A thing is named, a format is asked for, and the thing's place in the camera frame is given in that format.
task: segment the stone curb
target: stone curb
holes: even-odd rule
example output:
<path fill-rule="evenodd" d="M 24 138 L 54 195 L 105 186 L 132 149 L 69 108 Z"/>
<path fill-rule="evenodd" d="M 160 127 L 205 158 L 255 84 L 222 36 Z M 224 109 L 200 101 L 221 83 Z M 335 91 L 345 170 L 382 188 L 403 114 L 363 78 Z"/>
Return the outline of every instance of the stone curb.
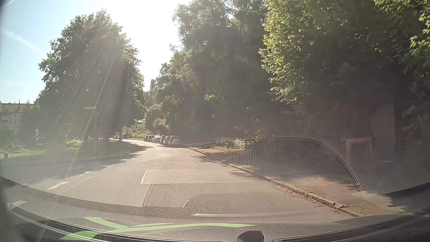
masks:
<path fill-rule="evenodd" d="M 196 151 L 196 152 L 199 152 L 199 153 L 201 153 L 201 154 L 207 155 L 205 152 L 203 152 L 203 151 L 201 151 L 201 150 L 198 150 L 198 149 L 196 149 L 196 148 L 191 148 L 191 147 L 189 147 L 189 149 L 194 150 L 194 151 Z M 300 195 L 302 195 L 302 196 L 304 196 L 304 197 L 311 198 L 311 199 L 313 199 L 313 200 L 314 200 L 314 201 L 316 201 L 316 202 L 319 202 L 319 203 L 321 203 L 321 204 L 324 204 L 324 205 L 326 205 L 326 206 L 329 206 L 329 207 L 331 207 L 331 208 L 334 208 L 334 209 L 336 209 L 336 210 L 339 210 L 339 211 L 341 211 L 341 212 L 343 212 L 343 213 L 346 213 L 346 214 L 348 214 L 348 215 L 350 215 L 350 216 L 353 216 L 353 217 L 360 217 L 360 216 L 362 216 L 360 213 L 358 213 L 358 212 L 356 212 L 356 211 L 354 211 L 354 210 L 352 210 L 352 209 L 348 208 L 348 207 L 347 207 L 346 205 L 344 205 L 344 204 L 341 204 L 341 203 L 335 202 L 335 201 L 333 201 L 333 200 L 330 200 L 330 199 L 327 199 L 327 198 L 321 197 L 321 196 L 319 196 L 319 195 L 317 195 L 317 194 L 315 194 L 315 193 L 305 192 L 305 191 L 303 191 L 302 189 L 299 189 L 299 188 L 294 187 L 294 186 L 292 186 L 292 185 L 290 185 L 290 184 L 287 184 L 287 183 L 281 182 L 281 181 L 276 180 L 276 179 L 274 179 L 274 178 L 263 176 L 263 175 L 261 175 L 261 174 L 259 174 L 259 173 L 255 172 L 255 171 L 250 171 L 250 170 L 248 170 L 248 169 L 245 169 L 245 168 L 243 168 L 243 167 L 240 167 L 240 166 L 236 166 L 236 165 L 230 164 L 230 163 L 228 163 L 228 162 L 226 162 L 226 161 L 223 161 L 223 160 L 220 160 L 220 161 L 221 161 L 222 163 L 225 163 L 225 164 L 227 164 L 227 165 L 229 165 L 229 166 L 232 166 L 232 167 L 234 167 L 234 168 L 236 168 L 236 169 L 239 169 L 239 170 L 242 170 L 242 171 L 245 171 L 245 172 L 251 173 L 251 174 L 253 174 L 253 175 L 256 175 L 256 176 L 258 176 L 258 177 L 259 177 L 259 178 L 261 178 L 261 179 L 264 179 L 264 180 L 266 180 L 266 181 L 269 181 L 269 182 L 271 182 L 271 183 L 273 183 L 273 184 L 275 184 L 275 185 L 278 185 L 278 186 L 280 186 L 280 187 L 282 187 L 282 188 L 285 188 L 285 189 L 287 189 L 287 190 L 289 190 L 289 191 L 291 191 L 291 192 L 295 192 L 295 193 L 300 194 Z"/>

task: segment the sky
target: sky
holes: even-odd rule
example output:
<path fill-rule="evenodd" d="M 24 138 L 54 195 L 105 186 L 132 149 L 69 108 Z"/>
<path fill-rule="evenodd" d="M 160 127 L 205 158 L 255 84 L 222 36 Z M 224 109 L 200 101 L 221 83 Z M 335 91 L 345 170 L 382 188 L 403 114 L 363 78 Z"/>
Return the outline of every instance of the sky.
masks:
<path fill-rule="evenodd" d="M 140 52 L 145 90 L 170 60 L 169 44 L 179 45 L 172 15 L 190 0 L 4 0 L 0 15 L 0 101 L 31 103 L 44 88 L 38 63 L 49 41 L 77 15 L 104 8 Z"/>

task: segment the asphalt road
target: asphalt road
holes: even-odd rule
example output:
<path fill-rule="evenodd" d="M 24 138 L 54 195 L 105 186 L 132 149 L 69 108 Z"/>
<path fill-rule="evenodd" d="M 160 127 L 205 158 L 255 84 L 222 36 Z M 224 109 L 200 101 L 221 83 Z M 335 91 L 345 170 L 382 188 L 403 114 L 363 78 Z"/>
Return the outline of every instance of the asphalt road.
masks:
<path fill-rule="evenodd" d="M 102 217 L 130 226 L 160 221 L 330 223 L 349 218 L 193 150 L 126 141 L 142 150 L 126 158 L 2 161 L 1 175 L 22 185 L 7 188 L 6 199 L 59 220 Z"/>

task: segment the wooden frame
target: wooden frame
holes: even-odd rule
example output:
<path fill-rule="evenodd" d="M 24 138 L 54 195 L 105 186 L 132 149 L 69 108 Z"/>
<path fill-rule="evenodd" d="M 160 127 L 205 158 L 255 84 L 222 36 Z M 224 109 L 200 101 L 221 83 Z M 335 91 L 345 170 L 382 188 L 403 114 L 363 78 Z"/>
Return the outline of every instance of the wooden frame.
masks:
<path fill-rule="evenodd" d="M 370 152 L 372 151 L 372 138 L 366 137 L 366 138 L 356 138 L 356 139 L 345 139 L 345 147 L 346 147 L 346 155 L 347 160 L 351 158 L 351 145 L 352 144 L 360 144 L 360 143 L 366 143 L 365 146 L 365 156 L 368 157 Z"/>

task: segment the apartment building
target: apartment building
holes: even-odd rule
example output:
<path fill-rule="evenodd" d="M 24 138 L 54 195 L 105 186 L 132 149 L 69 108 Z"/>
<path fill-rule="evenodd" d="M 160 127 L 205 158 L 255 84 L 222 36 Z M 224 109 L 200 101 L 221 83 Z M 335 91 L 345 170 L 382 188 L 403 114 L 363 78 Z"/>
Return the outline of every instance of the apartment building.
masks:
<path fill-rule="evenodd" d="M 18 126 L 21 122 L 21 115 L 26 107 L 33 108 L 34 104 L 26 103 L 1 103 L 0 122 L 11 126 Z"/>

